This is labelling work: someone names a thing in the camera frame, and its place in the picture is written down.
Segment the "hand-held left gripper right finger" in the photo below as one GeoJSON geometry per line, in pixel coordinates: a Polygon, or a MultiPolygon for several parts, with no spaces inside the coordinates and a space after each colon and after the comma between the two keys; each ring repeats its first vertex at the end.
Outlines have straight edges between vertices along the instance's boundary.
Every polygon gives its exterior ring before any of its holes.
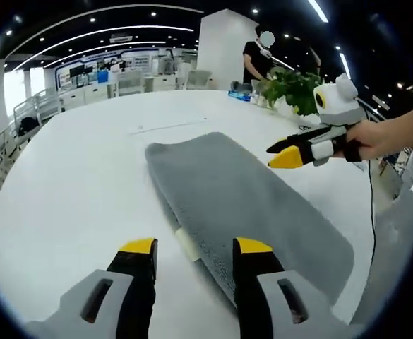
{"type": "Polygon", "coordinates": [[[241,338],[350,338],[323,293],[260,241],[233,239],[234,302],[241,338]]]}

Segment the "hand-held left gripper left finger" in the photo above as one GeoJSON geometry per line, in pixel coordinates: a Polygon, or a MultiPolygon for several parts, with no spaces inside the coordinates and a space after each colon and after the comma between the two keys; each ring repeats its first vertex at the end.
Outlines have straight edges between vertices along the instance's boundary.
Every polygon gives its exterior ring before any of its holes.
{"type": "Polygon", "coordinates": [[[76,283],[51,316],[25,330],[31,338],[147,338],[156,272],[157,240],[128,242],[107,269],[76,283]]]}

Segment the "person's right hand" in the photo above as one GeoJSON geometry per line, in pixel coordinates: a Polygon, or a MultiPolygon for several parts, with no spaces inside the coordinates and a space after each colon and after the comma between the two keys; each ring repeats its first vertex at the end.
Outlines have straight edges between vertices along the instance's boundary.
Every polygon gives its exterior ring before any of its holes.
{"type": "Polygon", "coordinates": [[[399,128],[394,119],[382,122],[364,120],[347,131],[347,141],[356,141],[357,152],[362,160],[400,152],[405,146],[398,136],[399,128]]]}

